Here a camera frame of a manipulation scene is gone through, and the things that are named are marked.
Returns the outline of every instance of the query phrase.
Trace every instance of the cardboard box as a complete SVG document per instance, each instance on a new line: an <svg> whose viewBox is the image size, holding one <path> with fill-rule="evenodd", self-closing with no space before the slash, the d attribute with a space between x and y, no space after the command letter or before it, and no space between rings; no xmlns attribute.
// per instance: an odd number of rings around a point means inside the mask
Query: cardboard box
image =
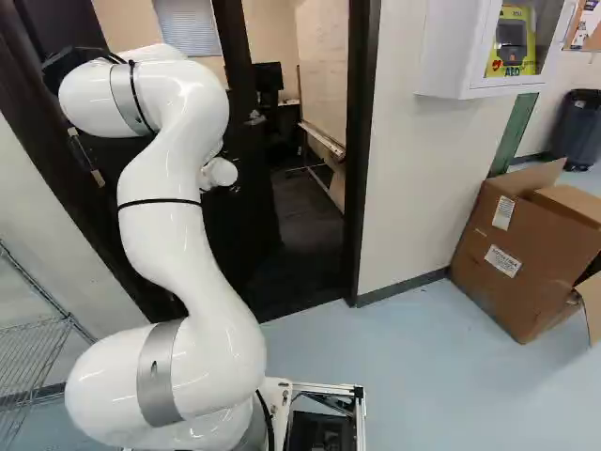
<svg viewBox="0 0 601 451"><path fill-rule="evenodd" d="M601 251L601 199L554 187L564 163L486 180L451 263L455 284L522 344L583 304L591 344L601 339L601 273L582 279Z"/></svg>

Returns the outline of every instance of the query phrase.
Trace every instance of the dark floor mat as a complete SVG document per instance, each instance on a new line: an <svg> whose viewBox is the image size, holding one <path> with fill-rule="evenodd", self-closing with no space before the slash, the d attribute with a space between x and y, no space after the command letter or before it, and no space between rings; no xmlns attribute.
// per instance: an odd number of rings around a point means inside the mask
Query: dark floor mat
<svg viewBox="0 0 601 451"><path fill-rule="evenodd" d="M244 293L260 319L339 296L344 218L305 171L271 176L283 246L258 269Z"/></svg>

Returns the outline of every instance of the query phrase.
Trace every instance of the yellow aed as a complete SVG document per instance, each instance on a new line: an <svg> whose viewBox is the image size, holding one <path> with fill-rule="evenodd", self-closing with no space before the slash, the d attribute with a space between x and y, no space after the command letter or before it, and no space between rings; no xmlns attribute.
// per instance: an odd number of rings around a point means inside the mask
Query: yellow aed
<svg viewBox="0 0 601 451"><path fill-rule="evenodd" d="M536 23L531 7L503 5L485 77L536 74Z"/></svg>

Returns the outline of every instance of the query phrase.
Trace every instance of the wire shelf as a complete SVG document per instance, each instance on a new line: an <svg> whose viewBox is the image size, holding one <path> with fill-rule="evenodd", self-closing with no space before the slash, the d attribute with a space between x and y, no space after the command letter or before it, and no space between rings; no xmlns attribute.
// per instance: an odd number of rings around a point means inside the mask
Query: wire shelf
<svg viewBox="0 0 601 451"><path fill-rule="evenodd" d="M0 450L19 433L72 326L66 317L0 330Z"/></svg>

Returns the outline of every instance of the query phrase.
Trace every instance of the computer monitor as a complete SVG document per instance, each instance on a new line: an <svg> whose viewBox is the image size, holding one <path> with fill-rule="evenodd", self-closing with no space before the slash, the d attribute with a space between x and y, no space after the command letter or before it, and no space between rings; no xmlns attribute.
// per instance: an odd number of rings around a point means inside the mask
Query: computer monitor
<svg viewBox="0 0 601 451"><path fill-rule="evenodd" d="M273 92L284 89L282 64L279 61L273 63L255 63L253 67L254 84L258 92Z"/></svg>

